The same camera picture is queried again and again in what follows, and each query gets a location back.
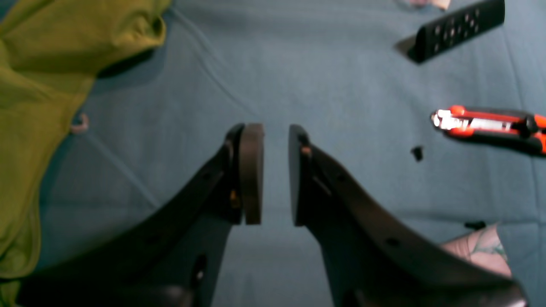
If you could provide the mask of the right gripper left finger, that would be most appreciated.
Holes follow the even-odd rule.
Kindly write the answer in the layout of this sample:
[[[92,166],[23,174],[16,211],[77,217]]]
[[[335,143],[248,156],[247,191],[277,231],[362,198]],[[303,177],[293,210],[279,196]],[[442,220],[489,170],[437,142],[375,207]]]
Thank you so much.
[[[22,307],[206,307],[229,232],[259,225],[264,128],[237,124],[167,204],[103,246],[25,278]]]

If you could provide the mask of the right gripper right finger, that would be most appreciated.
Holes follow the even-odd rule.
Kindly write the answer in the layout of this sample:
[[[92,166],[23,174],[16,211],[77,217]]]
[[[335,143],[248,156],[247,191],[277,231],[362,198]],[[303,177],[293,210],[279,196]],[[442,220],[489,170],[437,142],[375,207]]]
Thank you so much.
[[[320,244],[337,307],[526,307],[513,279],[429,242],[380,206],[338,161],[289,128],[292,216]]]

